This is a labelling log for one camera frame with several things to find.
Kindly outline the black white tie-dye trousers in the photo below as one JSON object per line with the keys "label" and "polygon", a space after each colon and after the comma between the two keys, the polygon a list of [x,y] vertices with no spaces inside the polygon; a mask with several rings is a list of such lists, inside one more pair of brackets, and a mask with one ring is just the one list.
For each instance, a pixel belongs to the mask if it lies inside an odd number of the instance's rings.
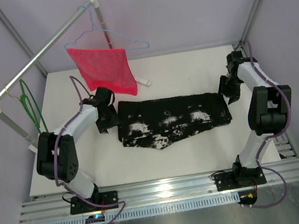
{"label": "black white tie-dye trousers", "polygon": [[231,123],[222,95],[203,93],[118,103],[119,141],[124,147],[162,150],[180,140]]}

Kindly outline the green plastic hanger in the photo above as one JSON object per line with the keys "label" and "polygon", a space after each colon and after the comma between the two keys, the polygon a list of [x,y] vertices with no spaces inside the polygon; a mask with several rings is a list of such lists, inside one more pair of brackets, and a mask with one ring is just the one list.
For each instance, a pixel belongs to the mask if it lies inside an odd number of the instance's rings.
{"label": "green plastic hanger", "polygon": [[48,127],[45,123],[45,120],[42,116],[41,109],[38,106],[37,101],[35,100],[31,90],[27,86],[24,80],[19,80],[19,87],[21,88],[21,96],[19,97],[19,101],[23,106],[26,114],[34,124],[38,134],[40,135],[41,132],[41,124],[44,128],[44,131],[48,131]]}

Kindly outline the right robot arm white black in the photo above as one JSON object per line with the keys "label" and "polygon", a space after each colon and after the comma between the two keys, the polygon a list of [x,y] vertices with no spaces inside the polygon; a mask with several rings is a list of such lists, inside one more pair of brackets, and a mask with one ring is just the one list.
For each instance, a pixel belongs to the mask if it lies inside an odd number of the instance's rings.
{"label": "right robot arm white black", "polygon": [[291,122],[291,87],[271,80],[256,59],[242,56],[241,51],[227,55],[227,70],[228,74],[220,77],[218,92],[229,99],[229,105],[238,101],[241,84],[252,93],[248,111],[251,133],[232,165],[232,178],[239,187],[265,183],[261,159],[270,142]]}

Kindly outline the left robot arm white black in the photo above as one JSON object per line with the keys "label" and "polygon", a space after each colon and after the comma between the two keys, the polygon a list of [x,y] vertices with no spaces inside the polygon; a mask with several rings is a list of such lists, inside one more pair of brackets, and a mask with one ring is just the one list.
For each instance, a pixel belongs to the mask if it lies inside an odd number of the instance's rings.
{"label": "left robot arm white black", "polygon": [[95,94],[81,100],[79,111],[68,122],[38,138],[37,173],[55,181],[72,196],[67,201],[72,215],[114,209],[120,204],[117,191],[100,192],[79,170],[76,151],[76,143],[91,126],[104,134],[120,123],[114,101],[111,90],[99,87]]}

